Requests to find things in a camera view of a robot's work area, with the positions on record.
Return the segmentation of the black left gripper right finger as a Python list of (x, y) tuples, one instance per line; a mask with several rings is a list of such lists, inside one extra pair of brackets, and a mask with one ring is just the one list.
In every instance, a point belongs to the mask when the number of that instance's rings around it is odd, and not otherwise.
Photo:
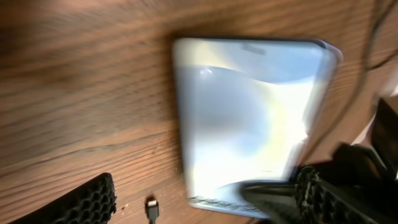
[(293, 182), (244, 185), (241, 196), (271, 223), (397, 223), (397, 184), (334, 185), (310, 166)]

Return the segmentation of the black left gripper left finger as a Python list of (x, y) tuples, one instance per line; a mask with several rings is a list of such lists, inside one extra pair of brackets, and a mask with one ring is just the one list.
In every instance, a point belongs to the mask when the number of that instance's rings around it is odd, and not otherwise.
[(114, 182), (105, 172), (10, 224), (107, 224), (114, 213)]

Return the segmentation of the blue screen Galaxy smartphone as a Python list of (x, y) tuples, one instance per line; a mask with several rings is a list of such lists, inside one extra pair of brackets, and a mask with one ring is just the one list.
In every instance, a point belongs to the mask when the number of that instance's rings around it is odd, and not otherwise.
[(182, 37), (172, 57), (189, 204), (264, 218), (240, 188), (288, 181), (342, 53), (322, 40)]

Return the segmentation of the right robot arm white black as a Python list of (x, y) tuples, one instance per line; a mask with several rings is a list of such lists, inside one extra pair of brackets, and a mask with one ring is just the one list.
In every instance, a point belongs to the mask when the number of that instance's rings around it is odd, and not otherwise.
[(378, 207), (397, 206), (397, 97), (381, 98), (365, 144), (340, 144), (332, 160), (314, 164), (327, 182)]

